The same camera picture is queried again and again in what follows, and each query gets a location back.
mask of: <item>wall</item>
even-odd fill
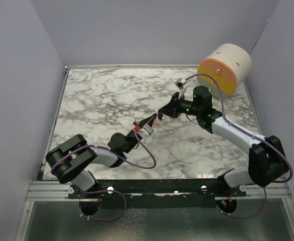
[[[263,133],[280,137],[294,169],[294,0],[280,1],[251,57],[246,83]]]
[[[14,240],[64,76],[28,0],[0,0],[0,240]]]
[[[277,2],[31,0],[67,65],[199,64],[224,43],[250,52]]]

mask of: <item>white marble surface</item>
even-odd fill
[[[133,121],[140,121],[167,104],[178,89],[174,82],[196,69],[74,69],[70,70],[50,149],[76,134],[88,142],[107,146],[116,132],[126,135]],[[196,78],[185,96],[192,99]],[[243,84],[224,101],[226,114],[236,123],[258,132]],[[221,110],[218,99],[214,107]],[[123,163],[118,168],[90,164],[97,179],[213,178],[232,168],[247,166],[248,157],[236,146],[190,123],[184,115],[167,116],[158,122],[146,142],[157,160],[152,170]],[[153,161],[139,147],[127,154],[128,160],[145,166]],[[44,180],[56,180],[47,164]]]

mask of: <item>cylindrical container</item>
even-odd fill
[[[252,67],[249,54],[234,44],[223,44],[204,59],[197,73],[211,75],[223,91],[223,97],[228,98],[236,87],[245,79]],[[211,89],[214,97],[220,97],[213,81],[206,76],[198,76],[200,85]]]

